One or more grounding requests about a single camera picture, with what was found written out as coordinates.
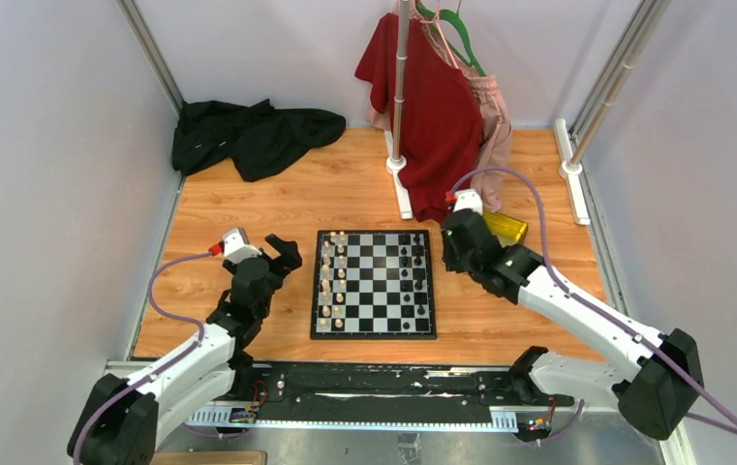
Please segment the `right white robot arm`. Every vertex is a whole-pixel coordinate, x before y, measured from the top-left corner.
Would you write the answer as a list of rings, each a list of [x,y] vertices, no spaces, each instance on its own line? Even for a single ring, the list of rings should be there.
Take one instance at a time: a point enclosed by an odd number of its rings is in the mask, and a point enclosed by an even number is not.
[[[503,246],[471,209],[441,226],[445,267],[466,273],[488,293],[564,327],[604,361],[560,356],[533,346],[512,365],[510,390],[523,404],[561,394],[616,409],[645,436],[668,439],[687,416],[703,384],[695,339],[637,322],[570,283],[523,245]]]

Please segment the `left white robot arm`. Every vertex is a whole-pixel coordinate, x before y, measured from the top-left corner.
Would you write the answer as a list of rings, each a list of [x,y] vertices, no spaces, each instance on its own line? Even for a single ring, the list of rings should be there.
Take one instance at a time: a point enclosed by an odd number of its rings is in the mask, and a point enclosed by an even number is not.
[[[298,245],[275,234],[268,255],[235,228],[206,251],[178,264],[220,256],[230,287],[204,320],[163,310],[147,285],[147,302],[161,316],[195,327],[178,347],[127,377],[108,373],[92,387],[67,445],[75,464],[148,464],[167,436],[209,401],[246,398],[254,387],[246,348],[261,332],[274,294],[302,265]]]

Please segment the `black white chess board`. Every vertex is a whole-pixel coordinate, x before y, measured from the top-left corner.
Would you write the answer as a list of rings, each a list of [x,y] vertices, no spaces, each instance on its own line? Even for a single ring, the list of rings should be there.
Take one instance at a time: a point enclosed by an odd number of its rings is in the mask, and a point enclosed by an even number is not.
[[[437,312],[427,230],[350,230],[347,238],[345,329],[316,329],[319,249],[316,237],[310,337],[314,340],[433,340]]]

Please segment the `yellow metal tin box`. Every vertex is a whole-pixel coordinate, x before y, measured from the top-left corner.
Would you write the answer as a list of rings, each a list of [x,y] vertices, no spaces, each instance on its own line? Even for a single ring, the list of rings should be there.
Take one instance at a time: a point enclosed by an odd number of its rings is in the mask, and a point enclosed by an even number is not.
[[[485,210],[483,219],[491,233],[503,246],[523,245],[528,235],[529,224],[500,212]]]

